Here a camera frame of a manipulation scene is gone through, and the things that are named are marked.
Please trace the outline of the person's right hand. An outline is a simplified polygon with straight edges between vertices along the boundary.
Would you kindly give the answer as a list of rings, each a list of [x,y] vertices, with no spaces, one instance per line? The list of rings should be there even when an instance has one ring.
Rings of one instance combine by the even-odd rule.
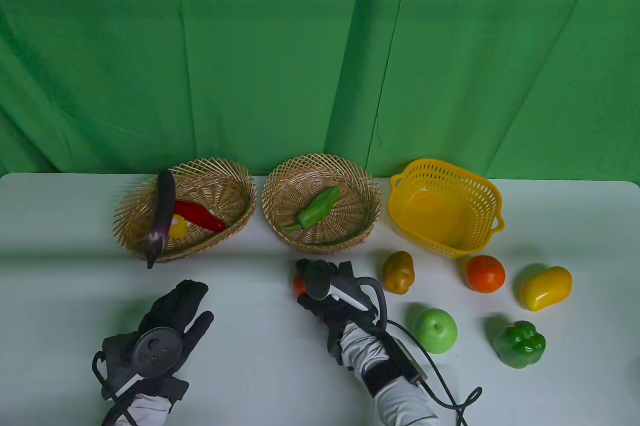
[[[294,280],[301,287],[297,304],[325,323],[329,335],[327,351],[334,357],[346,350],[341,342],[348,326],[382,339],[386,334],[386,301],[377,280],[357,278],[350,260],[339,264],[325,260],[300,259]]]

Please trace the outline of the person's left hand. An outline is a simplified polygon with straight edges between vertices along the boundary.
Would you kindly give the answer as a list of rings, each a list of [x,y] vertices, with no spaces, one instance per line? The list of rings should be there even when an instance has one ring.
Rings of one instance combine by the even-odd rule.
[[[198,314],[208,286],[183,280],[158,298],[137,330],[108,337],[99,358],[106,376],[96,374],[105,400],[134,394],[180,401],[189,389],[175,374],[185,364],[214,320],[210,311]]]

